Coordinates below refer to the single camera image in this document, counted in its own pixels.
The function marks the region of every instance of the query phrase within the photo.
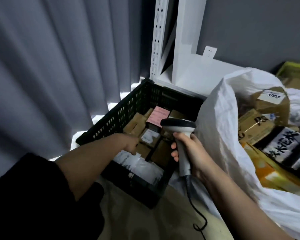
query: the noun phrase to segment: gray wall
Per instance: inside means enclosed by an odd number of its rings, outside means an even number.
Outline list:
[[[300,62],[300,0],[207,0],[197,54],[269,72]]]

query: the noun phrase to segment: white plastic bag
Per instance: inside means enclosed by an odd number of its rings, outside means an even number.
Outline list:
[[[293,232],[300,233],[300,196],[263,188],[252,161],[238,142],[237,99],[248,102],[251,94],[274,86],[283,87],[274,75],[254,68],[226,75],[201,106],[196,135],[216,163],[293,237]],[[286,91],[290,121],[300,125],[300,90]]]

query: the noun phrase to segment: forearm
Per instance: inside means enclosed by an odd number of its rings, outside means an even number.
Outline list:
[[[204,183],[235,239],[289,239],[215,162],[200,170]]]
[[[91,187],[105,167],[125,146],[123,135],[113,134],[82,145],[56,160],[76,200]]]

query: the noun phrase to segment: barcode scanner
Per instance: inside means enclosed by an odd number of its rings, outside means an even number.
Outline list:
[[[160,125],[163,127],[163,129],[171,132],[178,132],[178,133],[184,133],[186,136],[190,138],[191,133],[195,130],[196,124],[193,121],[190,120],[184,120],[184,119],[175,119],[175,118],[168,118],[168,119],[163,119],[160,122]],[[204,217],[204,215],[197,210],[197,208],[193,205],[191,201],[191,164],[188,158],[187,150],[185,145],[183,144],[182,141],[179,141],[176,139],[176,145],[178,149],[178,156],[179,156],[179,176],[185,179],[185,185],[187,188],[187,195],[189,202],[192,206],[192,208],[205,220],[205,224],[202,227],[199,227],[196,224],[193,224],[193,227],[196,231],[199,231],[203,238],[203,230],[207,226],[208,221]]]
[[[190,120],[168,118],[163,119],[160,125],[166,130],[171,132],[184,133],[190,138],[190,134],[195,130],[196,124]],[[179,175],[180,177],[191,175],[191,165],[188,154],[183,142],[176,139],[179,156]]]

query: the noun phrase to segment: black plastic crate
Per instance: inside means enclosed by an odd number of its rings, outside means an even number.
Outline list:
[[[156,106],[169,111],[175,109],[190,120],[196,121],[202,103],[203,100],[200,98],[161,87],[154,84],[152,80],[145,79],[100,121],[83,133],[76,140],[76,143],[84,145],[113,133],[122,133],[125,125],[137,112],[144,115],[149,108]],[[176,166],[177,163],[171,157],[156,186],[149,184],[137,175],[133,175],[128,169],[114,161],[110,162],[101,175],[151,209],[163,196]]]

